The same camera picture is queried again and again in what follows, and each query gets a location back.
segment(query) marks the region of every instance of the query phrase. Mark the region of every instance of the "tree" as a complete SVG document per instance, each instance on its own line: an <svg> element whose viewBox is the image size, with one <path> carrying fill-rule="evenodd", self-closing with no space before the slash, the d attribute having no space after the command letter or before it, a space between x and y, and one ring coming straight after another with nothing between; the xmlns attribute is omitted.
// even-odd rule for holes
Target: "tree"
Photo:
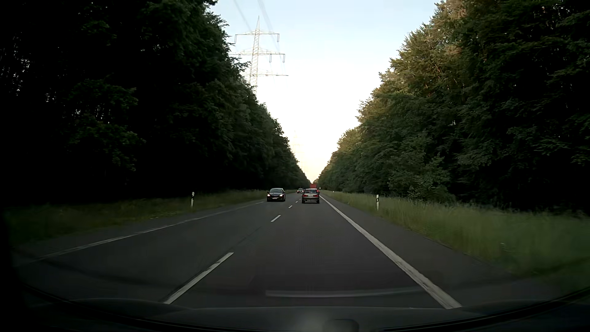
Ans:
<svg viewBox="0 0 590 332"><path fill-rule="evenodd" d="M0 93L15 204L32 188L76 201L308 181L228 55L214 3L8 4Z"/></svg>
<svg viewBox="0 0 590 332"><path fill-rule="evenodd" d="M587 207L576 188L589 184L589 9L441 2L361 104L356 149L339 145L319 181L413 199Z"/></svg>

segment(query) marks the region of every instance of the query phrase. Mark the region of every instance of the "road edge line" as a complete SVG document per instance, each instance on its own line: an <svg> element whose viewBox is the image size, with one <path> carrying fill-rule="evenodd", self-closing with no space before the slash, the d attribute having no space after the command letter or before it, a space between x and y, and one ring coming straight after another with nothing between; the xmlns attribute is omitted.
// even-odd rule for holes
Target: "road edge line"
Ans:
<svg viewBox="0 0 590 332"><path fill-rule="evenodd" d="M248 206L253 206L253 205L256 205L256 204L259 204L259 203L248 204L248 205L245 205L245 206L236 207L235 209L231 209L231 210L220 211L220 212L216 212L216 213L212 213L212 214L207 214L206 216L202 216L202 217L186 219L186 220L183 220L181 222L177 222L177 223L166 225L166 226L162 226L162 227L156 227L156 228L142 230L142 231L139 231L139 232L135 232L133 234L130 234L130 235L113 237L111 239L105 239L105 240L101 240L101 241L89 243L87 245L81 245L81 246L77 246L77 247L73 247L73 248L69 248L69 249L64 249L64 250L60 250L60 251L48 253L46 255L42 255L42 256L39 256L39 257L37 257L35 259L32 259L29 262L25 262L25 263L21 263L21 264L16 264L16 265L13 265L13 266L14 267L16 267L16 266L23 266L23 265L31 264L31 263L34 263L34 262L43 261L43 260L48 259L48 258L65 255L66 253L76 252L78 250L83 250L83 249L88 249L88 248L92 248L92 247L95 247L95 246L100 246L100 245L103 245L105 243L114 242L114 241L117 241L117 240L127 239L128 237L132 237L132 236L136 236L136 235L141 235L141 234L153 232L154 230L160 230L160 229L164 229L164 228L167 228L167 227L172 227L172 226L184 224L186 222L192 222L194 220L199 220L199 219L204 219L204 218L207 218L207 217L216 216L216 215L222 214L222 213L236 211L236 210L243 209L243 208L248 207Z"/></svg>
<svg viewBox="0 0 590 332"><path fill-rule="evenodd" d="M381 241L379 241L376 237L372 236L369 232L364 230L364 228L360 227L357 223L355 223L351 218L347 215L342 213L338 208L336 208L332 203L328 200L320 196L329 206L331 206L336 212L338 212L347 222L349 222L356 230L358 230L361 234L363 234L373 245L375 245L381 252L385 254L393 263L395 263L402 271L404 271L412 280L414 280L418 285L420 285L430 296L433 297L440 305L442 305L445 309L453 309L453 308L460 308L462 305L457 302L454 298L448 295L445 291L443 291L440 287L436 286L432 281L426 278L423 274L418 272L413 266L408 264L405 260L399 257L395 252L393 252L390 248L387 248Z"/></svg>

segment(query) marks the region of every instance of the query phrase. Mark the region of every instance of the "tall grass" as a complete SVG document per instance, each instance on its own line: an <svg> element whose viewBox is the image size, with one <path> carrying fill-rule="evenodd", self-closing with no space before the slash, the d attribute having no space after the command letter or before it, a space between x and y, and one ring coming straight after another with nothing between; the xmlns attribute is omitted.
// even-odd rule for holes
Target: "tall grass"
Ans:
<svg viewBox="0 0 590 332"><path fill-rule="evenodd" d="M383 217L515 275L539 276L564 291L590 286L590 219L548 213L444 206L401 198L323 190L322 194Z"/></svg>
<svg viewBox="0 0 590 332"><path fill-rule="evenodd" d="M153 198L106 204L43 205L5 211L12 245L44 240L92 229L263 199L264 190L229 191L191 198Z"/></svg>

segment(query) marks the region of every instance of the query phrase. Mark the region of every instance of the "silver car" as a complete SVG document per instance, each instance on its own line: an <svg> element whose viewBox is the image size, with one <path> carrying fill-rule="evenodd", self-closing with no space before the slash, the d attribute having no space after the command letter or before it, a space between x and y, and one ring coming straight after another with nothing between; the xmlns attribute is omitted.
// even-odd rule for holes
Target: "silver car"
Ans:
<svg viewBox="0 0 590 332"><path fill-rule="evenodd" d="M318 189L305 189L301 195L301 203L305 203L307 201L314 201L319 204L320 191Z"/></svg>

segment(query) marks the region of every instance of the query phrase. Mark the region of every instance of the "grass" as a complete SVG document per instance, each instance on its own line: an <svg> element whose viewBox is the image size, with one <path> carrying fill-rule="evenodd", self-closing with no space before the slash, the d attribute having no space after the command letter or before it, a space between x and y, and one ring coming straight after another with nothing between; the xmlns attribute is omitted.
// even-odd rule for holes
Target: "grass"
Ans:
<svg viewBox="0 0 590 332"><path fill-rule="evenodd" d="M590 219L443 206L323 190L322 194L522 276L576 291L590 286Z"/></svg>
<svg viewBox="0 0 590 332"><path fill-rule="evenodd" d="M9 227L11 244L20 245L101 227L120 226L147 219L214 209L263 199L265 196L264 190L200 195L195 196L193 209L191 209L190 197L140 199L76 206L47 204L9 209L5 212L4 218Z"/></svg>

